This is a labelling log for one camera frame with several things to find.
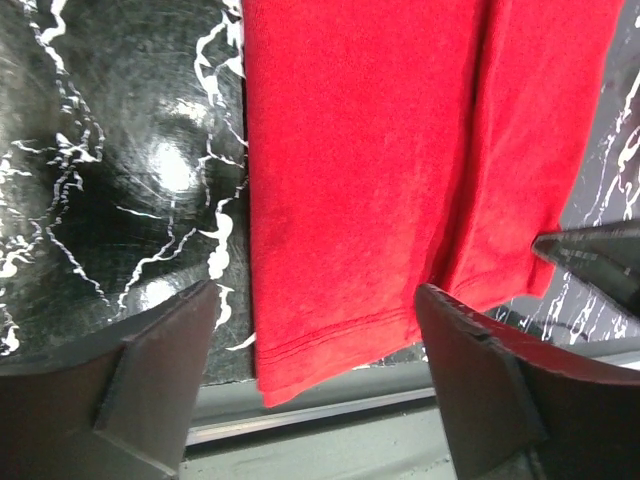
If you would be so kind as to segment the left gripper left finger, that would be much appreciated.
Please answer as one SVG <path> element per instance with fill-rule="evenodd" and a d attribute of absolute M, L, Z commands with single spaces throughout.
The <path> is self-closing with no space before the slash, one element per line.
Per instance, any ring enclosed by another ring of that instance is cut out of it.
<path fill-rule="evenodd" d="M 210 346 L 216 285 L 1 364 L 4 479 L 175 479 Z"/>

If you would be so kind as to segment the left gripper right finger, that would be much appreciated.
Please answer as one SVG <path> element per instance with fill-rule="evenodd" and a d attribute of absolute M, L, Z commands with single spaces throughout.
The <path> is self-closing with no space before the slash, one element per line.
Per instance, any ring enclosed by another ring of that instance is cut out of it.
<path fill-rule="evenodd" d="M 638 478 L 638 371 L 544 343 L 431 285 L 415 307 L 458 478 Z"/>

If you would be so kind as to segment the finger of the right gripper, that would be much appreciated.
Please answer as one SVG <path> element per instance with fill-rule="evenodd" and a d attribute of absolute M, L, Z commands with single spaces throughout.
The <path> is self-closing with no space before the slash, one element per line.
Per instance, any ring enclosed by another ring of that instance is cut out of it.
<path fill-rule="evenodd" d="M 637 219 L 542 234 L 533 251 L 596 289 L 619 311 L 639 317 Z"/>

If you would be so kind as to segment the red t-shirt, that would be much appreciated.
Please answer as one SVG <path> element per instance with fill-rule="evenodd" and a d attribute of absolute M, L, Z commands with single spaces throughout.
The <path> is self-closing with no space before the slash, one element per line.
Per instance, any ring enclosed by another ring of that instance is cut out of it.
<path fill-rule="evenodd" d="M 433 284 L 542 296 L 619 1 L 243 5 L 255 369 L 283 404 L 420 338 Z"/>

